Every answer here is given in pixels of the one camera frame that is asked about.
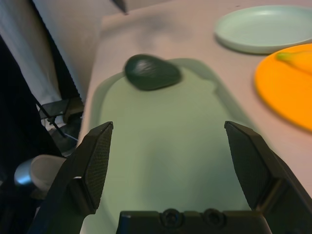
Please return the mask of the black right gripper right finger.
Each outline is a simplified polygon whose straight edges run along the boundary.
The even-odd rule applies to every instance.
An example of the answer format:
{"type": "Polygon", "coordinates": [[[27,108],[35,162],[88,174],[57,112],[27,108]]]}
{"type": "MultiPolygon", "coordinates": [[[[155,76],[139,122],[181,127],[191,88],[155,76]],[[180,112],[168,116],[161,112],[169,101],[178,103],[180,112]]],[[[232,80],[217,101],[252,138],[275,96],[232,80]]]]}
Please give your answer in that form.
{"type": "Polygon", "coordinates": [[[246,201],[273,234],[310,234],[312,199],[289,166],[251,128],[226,121],[234,170],[246,201]]]}

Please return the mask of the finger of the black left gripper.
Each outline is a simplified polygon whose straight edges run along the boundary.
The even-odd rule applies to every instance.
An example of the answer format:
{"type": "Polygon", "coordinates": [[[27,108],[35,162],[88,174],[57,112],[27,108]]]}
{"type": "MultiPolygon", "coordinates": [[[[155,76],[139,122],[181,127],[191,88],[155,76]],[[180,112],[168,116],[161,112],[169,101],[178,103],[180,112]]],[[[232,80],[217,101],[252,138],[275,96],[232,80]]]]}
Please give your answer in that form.
{"type": "Polygon", "coordinates": [[[112,0],[112,2],[123,14],[128,14],[125,0],[112,0]]]}

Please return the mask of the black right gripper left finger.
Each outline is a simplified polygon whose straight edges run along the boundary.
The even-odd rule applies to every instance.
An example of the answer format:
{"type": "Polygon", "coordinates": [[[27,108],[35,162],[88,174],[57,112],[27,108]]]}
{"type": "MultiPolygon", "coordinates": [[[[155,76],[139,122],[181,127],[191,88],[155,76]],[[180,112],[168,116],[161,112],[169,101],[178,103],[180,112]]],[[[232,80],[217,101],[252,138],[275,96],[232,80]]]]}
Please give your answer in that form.
{"type": "Polygon", "coordinates": [[[65,160],[29,229],[31,234],[78,234],[99,208],[113,123],[93,128],[65,160]]]}

